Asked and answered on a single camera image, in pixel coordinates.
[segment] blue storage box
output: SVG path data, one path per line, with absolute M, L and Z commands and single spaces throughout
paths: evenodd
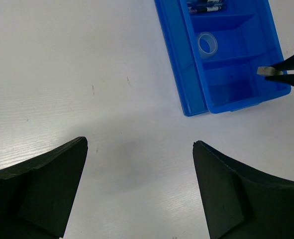
M 227 10 L 190 15 L 186 0 L 155 0 L 186 116 L 221 113 L 269 101 L 291 91 L 256 74 L 283 61 L 267 0 L 228 0 Z M 197 36 L 210 32 L 216 54 L 202 60 Z

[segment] white table surface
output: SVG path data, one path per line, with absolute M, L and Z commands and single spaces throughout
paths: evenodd
M 294 0 L 270 0 L 285 58 Z M 66 239 L 208 239 L 193 142 L 294 180 L 294 89 L 183 116 L 152 0 L 0 0 L 0 169 L 86 136 Z

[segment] marker pen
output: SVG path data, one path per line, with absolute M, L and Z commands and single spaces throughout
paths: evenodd
M 190 14 L 198 14 L 210 11 L 222 11 L 225 10 L 226 6 L 209 6 L 209 7 L 189 7 Z
M 222 3 L 224 0 L 187 0 L 187 3 Z

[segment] tape roll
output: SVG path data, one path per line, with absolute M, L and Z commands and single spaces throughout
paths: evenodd
M 209 46 L 209 52 L 205 51 L 201 47 L 201 44 L 200 44 L 201 40 L 204 40 L 207 42 L 207 44 Z M 211 33 L 202 32 L 199 34 L 199 36 L 197 36 L 197 47 L 200 52 L 200 57 L 202 59 L 207 59 L 207 58 L 213 56 L 217 52 L 217 49 L 218 49 L 217 40 L 216 40 L 215 36 L 213 36 Z

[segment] blue plastic tray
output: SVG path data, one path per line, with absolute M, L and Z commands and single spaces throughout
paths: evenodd
M 283 61 L 267 0 L 229 0 L 227 10 L 189 15 L 186 0 L 155 0 L 186 116 L 221 113 L 269 101 L 291 91 L 265 81 L 259 66 Z M 218 41 L 217 53 L 200 58 L 196 37 Z

